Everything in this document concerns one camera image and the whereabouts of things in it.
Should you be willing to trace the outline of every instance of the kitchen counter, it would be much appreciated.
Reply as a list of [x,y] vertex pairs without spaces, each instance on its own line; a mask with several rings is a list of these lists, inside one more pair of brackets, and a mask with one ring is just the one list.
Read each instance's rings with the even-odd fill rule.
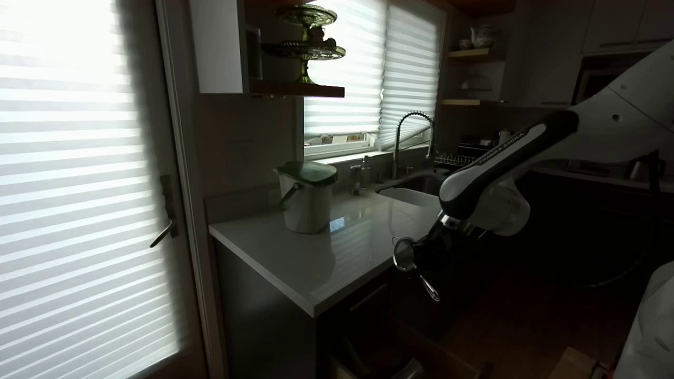
[[324,234],[295,234],[280,210],[213,224],[210,235],[316,319],[391,268],[400,237],[421,237],[436,210],[365,192],[337,193]]

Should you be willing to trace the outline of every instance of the white container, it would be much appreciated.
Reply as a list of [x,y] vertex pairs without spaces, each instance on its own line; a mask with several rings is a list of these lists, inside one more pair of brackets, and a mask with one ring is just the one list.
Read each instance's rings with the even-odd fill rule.
[[276,168],[285,224],[300,234],[320,234],[332,224],[337,170],[314,163],[289,163]]

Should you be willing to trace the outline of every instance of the window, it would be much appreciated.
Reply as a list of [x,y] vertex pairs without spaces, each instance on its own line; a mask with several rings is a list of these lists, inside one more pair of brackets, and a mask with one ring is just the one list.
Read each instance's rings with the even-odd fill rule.
[[[432,5],[397,0],[319,3],[337,12],[329,25],[348,55],[337,61],[312,61],[319,84],[345,86],[345,100],[306,100],[306,155],[327,158],[395,143],[397,125],[406,112],[434,113],[442,10]],[[428,128],[423,118],[410,118],[402,138]]]
[[125,17],[0,8],[0,376],[131,376],[181,349],[181,313]]

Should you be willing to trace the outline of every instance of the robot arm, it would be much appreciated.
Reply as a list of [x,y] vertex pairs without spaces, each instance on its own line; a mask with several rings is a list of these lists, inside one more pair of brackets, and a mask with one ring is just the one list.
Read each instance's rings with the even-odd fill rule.
[[674,138],[674,40],[592,100],[515,135],[440,187],[440,224],[464,234],[518,234],[529,202],[515,178],[541,160],[625,163]]

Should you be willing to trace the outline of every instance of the white window blind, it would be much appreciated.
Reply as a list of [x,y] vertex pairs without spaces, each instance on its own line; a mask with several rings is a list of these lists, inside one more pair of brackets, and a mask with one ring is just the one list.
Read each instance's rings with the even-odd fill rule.
[[311,75],[319,84],[345,86],[345,96],[307,96],[304,101],[306,136],[377,133],[386,6],[382,0],[319,0],[316,5],[337,12],[337,24],[327,25],[324,35],[345,47],[345,57],[311,61]]
[[0,376],[179,351],[164,215],[114,0],[0,0]]
[[[415,3],[413,8],[391,6],[377,138],[382,147],[395,145],[397,126],[404,113],[421,112],[434,118],[440,75],[440,15],[436,6],[423,3]],[[428,121],[413,115],[404,121],[400,138],[428,126]]]

